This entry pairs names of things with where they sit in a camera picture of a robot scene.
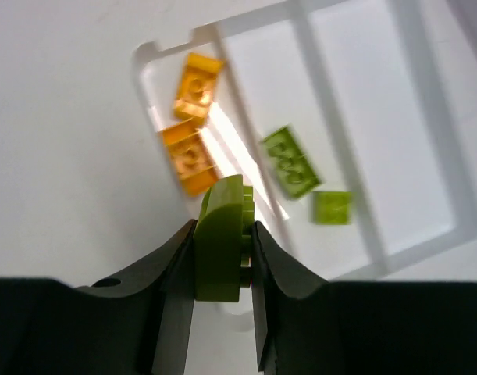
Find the lime 2x3 brick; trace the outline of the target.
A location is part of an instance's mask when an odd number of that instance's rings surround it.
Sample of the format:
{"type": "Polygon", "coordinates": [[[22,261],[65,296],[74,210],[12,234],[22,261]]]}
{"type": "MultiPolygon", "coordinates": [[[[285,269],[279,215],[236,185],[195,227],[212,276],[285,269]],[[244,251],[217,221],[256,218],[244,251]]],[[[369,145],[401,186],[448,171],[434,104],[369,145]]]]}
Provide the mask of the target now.
{"type": "Polygon", "coordinates": [[[280,188],[289,200],[304,197],[322,183],[289,126],[265,137],[261,145],[280,188]]]}

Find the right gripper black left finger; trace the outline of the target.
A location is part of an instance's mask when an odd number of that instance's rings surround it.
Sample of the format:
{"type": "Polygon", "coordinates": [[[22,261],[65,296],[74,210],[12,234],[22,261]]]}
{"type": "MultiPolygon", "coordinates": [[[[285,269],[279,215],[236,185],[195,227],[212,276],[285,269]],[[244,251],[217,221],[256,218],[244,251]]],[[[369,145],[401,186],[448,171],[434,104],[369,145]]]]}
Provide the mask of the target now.
{"type": "Polygon", "coordinates": [[[195,227],[91,286],[0,277],[0,374],[182,374],[195,227]]]}

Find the lime 2x2 lego brick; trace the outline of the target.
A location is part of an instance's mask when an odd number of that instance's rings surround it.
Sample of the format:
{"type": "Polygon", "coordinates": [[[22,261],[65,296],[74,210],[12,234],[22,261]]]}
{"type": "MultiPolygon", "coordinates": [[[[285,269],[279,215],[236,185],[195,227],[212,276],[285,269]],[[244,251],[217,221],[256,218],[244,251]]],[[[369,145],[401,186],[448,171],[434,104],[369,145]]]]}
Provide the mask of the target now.
{"type": "Polygon", "coordinates": [[[348,225],[351,222],[349,191],[314,191],[312,193],[313,223],[318,225],[348,225]]]}

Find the lime sloped lego brick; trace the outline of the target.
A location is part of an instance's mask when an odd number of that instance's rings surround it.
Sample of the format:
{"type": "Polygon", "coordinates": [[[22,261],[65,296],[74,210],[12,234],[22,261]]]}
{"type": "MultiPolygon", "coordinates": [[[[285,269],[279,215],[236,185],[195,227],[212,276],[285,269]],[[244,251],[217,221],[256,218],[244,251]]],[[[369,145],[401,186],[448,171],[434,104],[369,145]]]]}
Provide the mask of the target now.
{"type": "Polygon", "coordinates": [[[238,302],[251,285],[253,187],[240,174],[218,180],[206,193],[194,231],[195,299],[238,302]]]}

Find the orange sloped lego brick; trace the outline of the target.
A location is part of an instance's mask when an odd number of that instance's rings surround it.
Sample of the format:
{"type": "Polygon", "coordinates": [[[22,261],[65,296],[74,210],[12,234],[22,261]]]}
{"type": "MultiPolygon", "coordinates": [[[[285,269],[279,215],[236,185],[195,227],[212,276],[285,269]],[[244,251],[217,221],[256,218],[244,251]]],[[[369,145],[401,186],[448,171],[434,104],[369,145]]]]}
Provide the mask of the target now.
{"type": "Polygon", "coordinates": [[[224,60],[195,52],[187,55],[173,101],[173,115],[177,119],[193,120],[197,127],[205,124],[225,64],[224,60]]]}

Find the orange curved lego brick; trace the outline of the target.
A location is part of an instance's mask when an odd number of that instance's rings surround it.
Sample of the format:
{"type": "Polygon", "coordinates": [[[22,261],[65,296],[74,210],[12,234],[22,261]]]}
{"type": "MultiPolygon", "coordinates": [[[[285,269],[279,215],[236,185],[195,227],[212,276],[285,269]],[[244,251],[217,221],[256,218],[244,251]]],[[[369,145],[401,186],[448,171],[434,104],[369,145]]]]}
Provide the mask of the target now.
{"type": "Polygon", "coordinates": [[[204,194],[219,179],[195,120],[190,118],[165,127],[158,135],[169,153],[183,190],[190,197],[204,194]]]}

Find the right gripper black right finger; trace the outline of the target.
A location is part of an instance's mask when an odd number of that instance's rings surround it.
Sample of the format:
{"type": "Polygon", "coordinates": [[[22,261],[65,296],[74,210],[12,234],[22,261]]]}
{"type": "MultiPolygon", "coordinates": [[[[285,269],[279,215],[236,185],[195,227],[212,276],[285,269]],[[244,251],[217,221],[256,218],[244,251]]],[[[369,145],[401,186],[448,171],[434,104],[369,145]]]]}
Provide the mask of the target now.
{"type": "Polygon", "coordinates": [[[251,228],[265,374],[477,374],[477,282],[327,281],[251,228]]]}

